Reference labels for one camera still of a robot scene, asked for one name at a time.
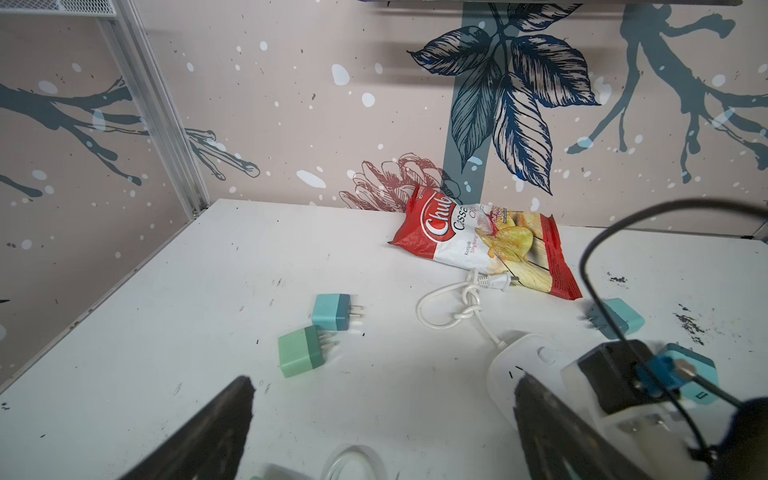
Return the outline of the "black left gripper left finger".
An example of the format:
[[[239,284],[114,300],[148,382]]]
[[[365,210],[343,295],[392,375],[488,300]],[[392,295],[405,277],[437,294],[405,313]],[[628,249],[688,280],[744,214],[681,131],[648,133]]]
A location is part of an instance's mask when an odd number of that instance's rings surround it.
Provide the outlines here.
[[[125,479],[233,479],[253,418],[255,388],[239,376],[125,473]]]

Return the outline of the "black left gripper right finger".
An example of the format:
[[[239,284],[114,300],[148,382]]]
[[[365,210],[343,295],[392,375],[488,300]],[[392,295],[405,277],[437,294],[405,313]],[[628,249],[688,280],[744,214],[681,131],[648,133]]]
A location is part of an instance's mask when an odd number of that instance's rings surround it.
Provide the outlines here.
[[[515,388],[514,407],[532,479],[646,479],[648,475],[610,445],[535,377]]]

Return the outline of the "green charger plug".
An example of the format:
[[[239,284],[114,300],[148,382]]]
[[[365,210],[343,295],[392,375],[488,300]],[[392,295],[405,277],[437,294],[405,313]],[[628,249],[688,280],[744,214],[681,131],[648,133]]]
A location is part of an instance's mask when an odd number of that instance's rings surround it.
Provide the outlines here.
[[[326,363],[335,346],[333,331],[307,326],[282,335],[277,340],[279,368],[284,378],[292,378]]]

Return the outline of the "teal charger plug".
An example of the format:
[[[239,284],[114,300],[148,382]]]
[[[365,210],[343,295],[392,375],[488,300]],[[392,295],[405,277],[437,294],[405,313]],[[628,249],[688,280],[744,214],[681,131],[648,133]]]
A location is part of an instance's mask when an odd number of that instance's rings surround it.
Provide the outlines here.
[[[624,336],[637,333],[645,325],[644,317],[620,298],[605,299],[603,305],[613,323]],[[587,319],[607,339],[616,340],[618,338],[596,305],[591,306],[587,311]]]

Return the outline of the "blue charger plug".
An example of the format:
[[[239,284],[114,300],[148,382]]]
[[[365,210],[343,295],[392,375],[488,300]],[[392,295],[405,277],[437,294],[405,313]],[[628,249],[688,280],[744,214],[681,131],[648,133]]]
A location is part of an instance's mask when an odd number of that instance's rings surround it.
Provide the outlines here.
[[[717,368],[713,360],[678,344],[668,343],[663,346],[658,354],[668,357],[673,361],[682,360],[689,364],[695,373],[707,381],[719,385]],[[695,382],[686,383],[680,388],[682,397],[698,405],[706,406],[716,403],[718,397],[711,391]]]
[[[325,331],[347,331],[350,322],[362,315],[363,307],[354,305],[349,294],[318,294],[311,314],[312,324]]]

